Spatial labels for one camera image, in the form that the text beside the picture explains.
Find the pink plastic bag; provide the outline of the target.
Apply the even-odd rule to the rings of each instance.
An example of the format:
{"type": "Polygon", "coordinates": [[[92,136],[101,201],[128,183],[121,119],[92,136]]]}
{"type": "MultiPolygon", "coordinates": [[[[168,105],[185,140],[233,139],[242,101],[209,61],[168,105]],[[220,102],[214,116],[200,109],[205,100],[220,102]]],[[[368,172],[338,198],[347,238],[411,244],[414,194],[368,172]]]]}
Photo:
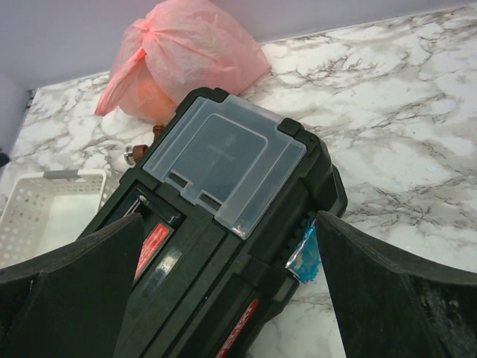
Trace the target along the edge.
{"type": "Polygon", "coordinates": [[[95,108],[166,124],[200,87],[238,95],[271,65],[254,38],[211,1],[164,1],[124,33],[95,108]]]}

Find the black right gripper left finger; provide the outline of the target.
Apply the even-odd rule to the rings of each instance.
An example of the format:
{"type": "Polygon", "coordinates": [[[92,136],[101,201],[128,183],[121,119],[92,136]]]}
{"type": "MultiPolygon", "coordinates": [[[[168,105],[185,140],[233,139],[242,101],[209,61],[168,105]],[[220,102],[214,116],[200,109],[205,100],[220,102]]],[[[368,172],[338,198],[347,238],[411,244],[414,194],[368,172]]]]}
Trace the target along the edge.
{"type": "Polygon", "coordinates": [[[142,250],[130,214],[1,270],[2,357],[111,357],[142,250]]]}

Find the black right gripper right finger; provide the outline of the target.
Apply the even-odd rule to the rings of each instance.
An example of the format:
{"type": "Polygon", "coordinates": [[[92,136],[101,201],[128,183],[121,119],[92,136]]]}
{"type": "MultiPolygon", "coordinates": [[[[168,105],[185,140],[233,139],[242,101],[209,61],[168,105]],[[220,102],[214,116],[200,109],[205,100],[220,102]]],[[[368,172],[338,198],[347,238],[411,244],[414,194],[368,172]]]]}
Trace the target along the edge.
{"type": "Polygon", "coordinates": [[[347,357],[476,356],[476,274],[404,251],[325,211],[315,227],[347,357]]]}

